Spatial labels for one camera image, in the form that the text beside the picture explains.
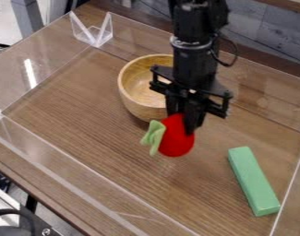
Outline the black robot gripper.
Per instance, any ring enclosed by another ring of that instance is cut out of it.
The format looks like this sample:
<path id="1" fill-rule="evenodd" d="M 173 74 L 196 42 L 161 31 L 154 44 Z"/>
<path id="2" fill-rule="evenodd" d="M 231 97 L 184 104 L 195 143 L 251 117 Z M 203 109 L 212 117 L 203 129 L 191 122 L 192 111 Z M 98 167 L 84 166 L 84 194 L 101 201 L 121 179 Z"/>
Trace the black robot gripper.
<path id="1" fill-rule="evenodd" d="M 154 65 L 150 89 L 166 97 L 166 114 L 184 110 L 185 133 L 203 126 L 208 113 L 228 117 L 232 92 L 217 83 L 219 51 L 173 48 L 173 65 Z"/>

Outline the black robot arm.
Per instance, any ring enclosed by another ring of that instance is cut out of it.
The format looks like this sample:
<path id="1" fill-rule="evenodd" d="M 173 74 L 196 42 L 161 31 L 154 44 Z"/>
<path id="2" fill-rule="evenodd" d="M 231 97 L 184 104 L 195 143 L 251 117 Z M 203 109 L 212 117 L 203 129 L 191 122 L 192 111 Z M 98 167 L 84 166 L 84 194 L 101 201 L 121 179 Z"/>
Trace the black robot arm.
<path id="1" fill-rule="evenodd" d="M 227 0 L 169 0 L 173 20 L 173 66 L 153 65 L 150 89 L 166 97 L 166 113 L 183 115 L 188 135 L 201 127 L 207 114 L 225 118 L 232 91 L 220 84 L 221 29 L 229 24 Z"/>

